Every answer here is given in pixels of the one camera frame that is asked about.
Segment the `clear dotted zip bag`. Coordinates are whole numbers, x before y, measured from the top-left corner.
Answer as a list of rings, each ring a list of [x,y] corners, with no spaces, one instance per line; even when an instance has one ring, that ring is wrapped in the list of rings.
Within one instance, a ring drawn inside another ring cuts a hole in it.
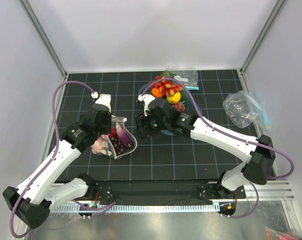
[[[131,154],[137,148],[136,138],[127,130],[126,117],[112,116],[111,132],[102,134],[91,145],[95,155],[108,156],[115,160]]]

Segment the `dark red grape bunch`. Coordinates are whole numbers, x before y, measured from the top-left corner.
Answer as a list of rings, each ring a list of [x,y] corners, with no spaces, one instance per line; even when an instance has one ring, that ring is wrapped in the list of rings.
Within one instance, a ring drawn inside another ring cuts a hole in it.
[[[116,154],[117,155],[123,154],[125,152],[124,146],[122,145],[118,135],[117,134],[114,134],[114,135],[109,134],[108,137],[109,137],[109,140],[111,141],[112,146],[115,149]]]

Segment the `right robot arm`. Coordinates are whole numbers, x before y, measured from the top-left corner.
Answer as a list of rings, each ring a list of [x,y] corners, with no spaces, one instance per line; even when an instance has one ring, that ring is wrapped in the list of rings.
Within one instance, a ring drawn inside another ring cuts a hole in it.
[[[209,143],[242,161],[231,170],[224,171],[216,184],[207,188],[213,197],[228,198],[247,183],[265,185],[270,177],[275,153],[270,137],[243,135],[215,123],[189,110],[178,112],[167,100],[145,94],[137,103],[143,112],[135,117],[136,135],[147,139],[160,131],[176,136]]]

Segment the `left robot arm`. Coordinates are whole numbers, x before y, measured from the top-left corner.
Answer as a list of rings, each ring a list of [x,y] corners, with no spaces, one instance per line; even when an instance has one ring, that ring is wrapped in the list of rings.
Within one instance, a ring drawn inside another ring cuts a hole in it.
[[[95,103],[77,123],[67,127],[52,152],[28,179],[4,190],[3,197],[12,215],[30,229],[36,229],[53,209],[66,202],[76,198],[93,199],[97,193],[96,182],[85,173],[53,191],[50,187],[101,134],[110,133],[111,119],[110,106]]]

